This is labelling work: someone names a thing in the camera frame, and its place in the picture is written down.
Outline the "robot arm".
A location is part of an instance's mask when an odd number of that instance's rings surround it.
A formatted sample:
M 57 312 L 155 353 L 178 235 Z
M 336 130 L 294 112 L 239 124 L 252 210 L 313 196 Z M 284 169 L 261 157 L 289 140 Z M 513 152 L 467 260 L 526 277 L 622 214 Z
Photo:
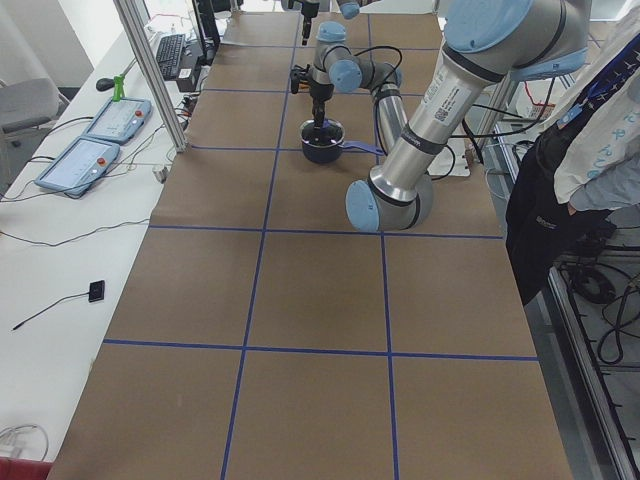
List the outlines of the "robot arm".
M 324 104 L 334 91 L 370 91 L 378 108 L 385 161 L 346 193 L 346 212 L 364 232 L 405 230 L 420 224 L 433 205 L 428 168 L 446 147 L 485 87 L 553 78 L 585 62 L 588 1 L 454 1 L 440 48 L 442 64 L 413 116 L 405 114 L 400 78 L 389 64 L 355 56 L 346 29 L 320 24 L 313 64 L 305 73 L 313 98 L 312 125 L 322 132 Z
M 327 11 L 330 7 L 329 1 L 317 0 L 287 0 L 280 2 L 281 7 L 286 11 L 299 11 L 303 17 L 301 44 L 306 46 L 310 38 L 312 22 L 320 11 Z M 360 9 L 371 4 L 371 1 L 338 0 L 339 10 L 347 20 L 353 19 L 360 13 Z

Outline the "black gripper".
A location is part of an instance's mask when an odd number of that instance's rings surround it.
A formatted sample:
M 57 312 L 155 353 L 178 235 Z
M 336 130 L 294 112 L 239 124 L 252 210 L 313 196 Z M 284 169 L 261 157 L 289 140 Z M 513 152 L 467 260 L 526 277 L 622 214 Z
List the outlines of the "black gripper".
M 325 102 L 333 96 L 333 84 L 328 80 L 327 75 L 311 64 L 305 67 L 294 65 L 289 73 L 289 81 L 292 94 L 298 94 L 303 88 L 311 95 L 314 128 L 322 129 L 325 122 Z
M 315 18 L 320 10 L 320 1 L 319 0 L 300 0 L 301 4 L 301 14 L 303 15 L 303 25 L 302 25 L 302 40 L 301 44 L 306 46 L 308 44 L 311 29 L 312 29 L 312 19 Z

